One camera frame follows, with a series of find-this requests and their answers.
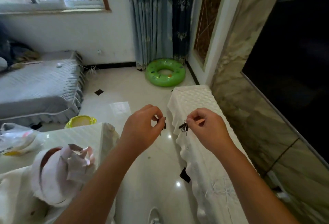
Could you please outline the black television screen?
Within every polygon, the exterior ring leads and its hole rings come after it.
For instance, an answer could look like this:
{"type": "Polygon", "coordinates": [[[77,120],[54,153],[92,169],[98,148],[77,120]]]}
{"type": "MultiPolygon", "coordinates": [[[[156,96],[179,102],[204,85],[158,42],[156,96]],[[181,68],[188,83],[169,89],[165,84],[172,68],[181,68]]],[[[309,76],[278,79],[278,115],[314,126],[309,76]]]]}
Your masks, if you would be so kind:
{"type": "Polygon", "coordinates": [[[329,0],[276,0],[241,74],[329,170],[329,0]]]}

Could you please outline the person's left hand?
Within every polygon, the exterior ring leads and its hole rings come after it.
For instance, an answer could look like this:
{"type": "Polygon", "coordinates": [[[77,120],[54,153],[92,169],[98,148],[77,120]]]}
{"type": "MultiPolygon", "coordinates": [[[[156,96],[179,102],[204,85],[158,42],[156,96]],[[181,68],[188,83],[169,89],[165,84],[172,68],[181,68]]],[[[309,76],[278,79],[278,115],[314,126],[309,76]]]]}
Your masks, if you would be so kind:
{"type": "Polygon", "coordinates": [[[162,111],[151,104],[144,106],[127,119],[117,146],[118,152],[136,159],[154,143],[164,128],[162,111]],[[159,130],[149,130],[151,119],[159,119],[159,130]]]}

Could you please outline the dark key bunch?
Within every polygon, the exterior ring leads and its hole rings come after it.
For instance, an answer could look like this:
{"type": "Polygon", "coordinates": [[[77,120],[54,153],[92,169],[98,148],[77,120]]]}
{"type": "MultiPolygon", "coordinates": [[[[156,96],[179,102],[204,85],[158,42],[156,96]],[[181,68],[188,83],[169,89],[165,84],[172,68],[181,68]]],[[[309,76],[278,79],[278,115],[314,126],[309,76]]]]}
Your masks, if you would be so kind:
{"type": "Polygon", "coordinates": [[[189,130],[189,126],[186,122],[186,120],[184,120],[183,124],[181,124],[179,127],[178,127],[182,132],[186,133],[186,136],[187,136],[187,132],[189,130]]]}

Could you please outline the brown patterned wall panel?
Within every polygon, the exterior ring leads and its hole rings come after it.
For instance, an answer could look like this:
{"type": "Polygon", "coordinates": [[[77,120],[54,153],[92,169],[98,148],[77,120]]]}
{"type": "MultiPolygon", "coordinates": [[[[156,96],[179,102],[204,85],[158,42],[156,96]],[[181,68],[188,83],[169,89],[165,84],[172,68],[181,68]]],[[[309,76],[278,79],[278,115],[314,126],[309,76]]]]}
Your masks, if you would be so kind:
{"type": "Polygon", "coordinates": [[[194,41],[194,53],[205,64],[221,0],[202,0],[194,41]]]}

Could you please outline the white plastic bag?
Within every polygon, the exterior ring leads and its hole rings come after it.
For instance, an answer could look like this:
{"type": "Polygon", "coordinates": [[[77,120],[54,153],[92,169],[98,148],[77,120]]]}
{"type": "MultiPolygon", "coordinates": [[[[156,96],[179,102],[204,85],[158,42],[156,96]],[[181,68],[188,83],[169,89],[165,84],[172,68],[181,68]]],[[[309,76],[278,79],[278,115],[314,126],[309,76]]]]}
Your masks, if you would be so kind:
{"type": "Polygon", "coordinates": [[[41,148],[37,139],[40,132],[15,123],[0,126],[0,155],[17,156],[34,152],[41,148]]]}

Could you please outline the grey quilted bed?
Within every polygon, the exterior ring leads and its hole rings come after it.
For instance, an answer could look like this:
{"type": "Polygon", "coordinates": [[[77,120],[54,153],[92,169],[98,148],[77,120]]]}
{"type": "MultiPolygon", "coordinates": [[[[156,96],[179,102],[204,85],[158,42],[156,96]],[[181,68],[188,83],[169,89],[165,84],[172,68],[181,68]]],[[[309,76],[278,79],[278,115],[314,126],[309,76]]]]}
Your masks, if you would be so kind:
{"type": "Polygon", "coordinates": [[[0,125],[66,124],[80,112],[84,84],[77,51],[45,53],[37,63],[0,73],[0,125]]]}

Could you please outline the pile of clothes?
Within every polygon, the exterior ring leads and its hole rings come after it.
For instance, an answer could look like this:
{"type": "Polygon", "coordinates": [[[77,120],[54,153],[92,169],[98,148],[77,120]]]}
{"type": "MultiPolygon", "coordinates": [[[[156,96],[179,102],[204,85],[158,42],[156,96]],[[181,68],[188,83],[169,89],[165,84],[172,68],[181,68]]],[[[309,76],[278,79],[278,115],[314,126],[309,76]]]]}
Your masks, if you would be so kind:
{"type": "Polygon", "coordinates": [[[11,38],[0,22],[0,74],[22,69],[40,60],[40,53],[11,38]]]}

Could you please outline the person's left forearm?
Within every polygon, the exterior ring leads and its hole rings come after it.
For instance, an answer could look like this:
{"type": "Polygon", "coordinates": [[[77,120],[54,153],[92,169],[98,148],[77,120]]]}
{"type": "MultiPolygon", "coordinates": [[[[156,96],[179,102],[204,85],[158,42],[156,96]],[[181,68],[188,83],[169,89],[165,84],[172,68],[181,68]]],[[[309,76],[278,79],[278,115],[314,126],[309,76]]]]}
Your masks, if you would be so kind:
{"type": "Polygon", "coordinates": [[[121,140],[54,224],[105,224],[126,173],[151,144],[121,140]]]}

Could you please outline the white table cloth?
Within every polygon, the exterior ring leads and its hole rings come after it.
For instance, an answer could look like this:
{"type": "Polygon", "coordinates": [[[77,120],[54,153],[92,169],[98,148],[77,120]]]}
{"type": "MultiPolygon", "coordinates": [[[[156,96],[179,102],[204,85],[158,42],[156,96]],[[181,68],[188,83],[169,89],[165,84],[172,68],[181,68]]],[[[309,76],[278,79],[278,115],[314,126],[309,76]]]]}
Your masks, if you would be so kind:
{"type": "Polygon", "coordinates": [[[0,224],[53,224],[119,138],[109,123],[0,128],[0,224]]]}

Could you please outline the white crumpled cloth bundle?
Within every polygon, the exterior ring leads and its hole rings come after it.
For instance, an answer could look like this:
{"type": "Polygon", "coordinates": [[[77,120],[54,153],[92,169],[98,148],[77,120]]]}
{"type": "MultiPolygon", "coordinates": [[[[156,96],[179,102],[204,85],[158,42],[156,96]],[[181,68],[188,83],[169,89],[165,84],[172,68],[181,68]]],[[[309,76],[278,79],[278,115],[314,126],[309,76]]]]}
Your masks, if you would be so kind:
{"type": "Polygon", "coordinates": [[[92,147],[68,144],[42,150],[31,166],[31,190],[50,206],[67,206],[93,175],[94,163],[92,147]]]}

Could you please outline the blue patterned curtain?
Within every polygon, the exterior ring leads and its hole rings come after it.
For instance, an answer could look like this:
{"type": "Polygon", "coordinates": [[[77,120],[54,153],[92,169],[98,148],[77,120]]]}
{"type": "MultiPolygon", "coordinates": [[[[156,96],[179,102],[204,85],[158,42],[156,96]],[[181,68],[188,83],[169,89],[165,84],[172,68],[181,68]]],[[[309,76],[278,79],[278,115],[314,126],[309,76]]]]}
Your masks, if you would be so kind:
{"type": "Polygon", "coordinates": [[[137,70],[146,70],[156,59],[181,64],[190,49],[194,0],[129,0],[134,26],[137,70]]]}

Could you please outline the person's right hand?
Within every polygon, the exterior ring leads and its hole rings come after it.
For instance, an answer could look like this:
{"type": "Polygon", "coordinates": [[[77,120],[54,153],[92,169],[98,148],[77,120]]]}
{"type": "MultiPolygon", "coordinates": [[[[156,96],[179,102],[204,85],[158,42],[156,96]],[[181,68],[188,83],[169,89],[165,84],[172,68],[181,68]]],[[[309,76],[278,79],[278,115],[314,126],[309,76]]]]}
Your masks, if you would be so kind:
{"type": "Polygon", "coordinates": [[[207,108],[198,108],[187,116],[186,122],[199,123],[203,127],[203,134],[196,137],[218,159],[233,147],[223,118],[215,112],[207,108]]]}

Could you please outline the yellow plastic basin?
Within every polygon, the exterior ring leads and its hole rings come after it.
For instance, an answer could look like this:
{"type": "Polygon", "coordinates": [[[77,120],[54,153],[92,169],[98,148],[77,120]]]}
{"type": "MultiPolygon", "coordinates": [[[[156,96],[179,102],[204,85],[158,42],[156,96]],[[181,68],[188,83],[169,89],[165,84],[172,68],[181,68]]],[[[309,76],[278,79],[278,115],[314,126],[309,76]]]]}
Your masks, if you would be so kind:
{"type": "Polygon", "coordinates": [[[80,126],[88,126],[96,124],[97,120],[93,117],[88,115],[79,115],[71,118],[68,123],[65,125],[65,128],[73,128],[73,127],[80,127],[80,126]]]}

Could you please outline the white shoe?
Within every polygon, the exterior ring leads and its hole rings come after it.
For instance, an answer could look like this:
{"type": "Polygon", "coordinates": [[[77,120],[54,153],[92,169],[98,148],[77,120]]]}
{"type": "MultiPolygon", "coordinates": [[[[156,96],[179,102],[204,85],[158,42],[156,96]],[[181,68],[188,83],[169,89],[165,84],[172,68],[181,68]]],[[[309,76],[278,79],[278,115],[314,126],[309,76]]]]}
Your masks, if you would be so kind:
{"type": "Polygon", "coordinates": [[[150,210],[148,224],[162,224],[162,217],[156,207],[150,210]]]}

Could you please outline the person's right forearm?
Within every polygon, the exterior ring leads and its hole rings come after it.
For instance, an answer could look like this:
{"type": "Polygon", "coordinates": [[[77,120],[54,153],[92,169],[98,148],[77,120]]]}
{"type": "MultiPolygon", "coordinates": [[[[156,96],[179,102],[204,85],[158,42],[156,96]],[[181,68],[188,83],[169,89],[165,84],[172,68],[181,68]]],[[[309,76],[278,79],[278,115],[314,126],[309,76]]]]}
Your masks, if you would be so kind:
{"type": "Polygon", "coordinates": [[[300,224],[234,143],[213,153],[226,170],[249,224],[300,224]]]}

